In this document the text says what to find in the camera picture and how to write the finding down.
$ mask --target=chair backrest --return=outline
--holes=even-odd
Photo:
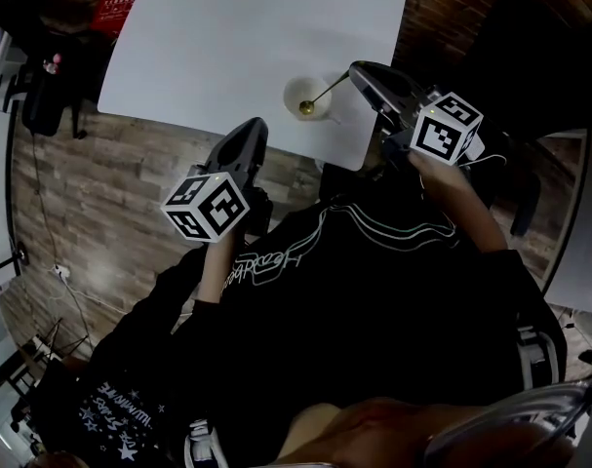
[[[449,87],[517,139],[592,128],[592,23],[571,29],[534,0],[499,0]]]

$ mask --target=black and white cube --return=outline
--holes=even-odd
[[[216,243],[250,207],[228,173],[187,176],[161,205],[185,239]]]
[[[421,109],[411,148],[453,165],[471,144],[483,119],[471,104],[449,93]]]

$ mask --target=hand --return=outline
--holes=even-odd
[[[441,185],[458,189],[471,186],[460,168],[456,165],[446,165],[441,161],[416,151],[409,153],[409,161],[418,170],[423,180],[423,186],[427,187],[427,190]]]

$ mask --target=person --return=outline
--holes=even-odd
[[[32,406],[49,454],[33,466],[68,456],[185,466],[190,424],[203,419],[231,468],[416,466],[432,436],[523,390],[520,312],[566,358],[555,317],[463,173],[409,160],[287,216],[236,255],[233,234],[160,274],[78,380],[49,365]],[[330,419],[296,427],[319,405]],[[494,435],[452,460],[488,465],[535,435]]]

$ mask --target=white star print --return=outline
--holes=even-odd
[[[122,448],[118,449],[120,451],[120,453],[122,454],[120,456],[120,459],[131,459],[132,461],[135,461],[133,459],[133,454],[135,454],[137,452],[136,449],[133,448],[127,448],[127,445],[123,442],[122,443]]]
[[[97,425],[95,423],[93,423],[91,419],[88,419],[88,422],[83,423],[83,424],[88,427],[88,432],[96,432],[97,431]]]
[[[81,412],[83,412],[83,416],[81,417],[81,419],[94,419],[94,413],[92,412],[92,410],[90,408],[79,408],[81,410]]]

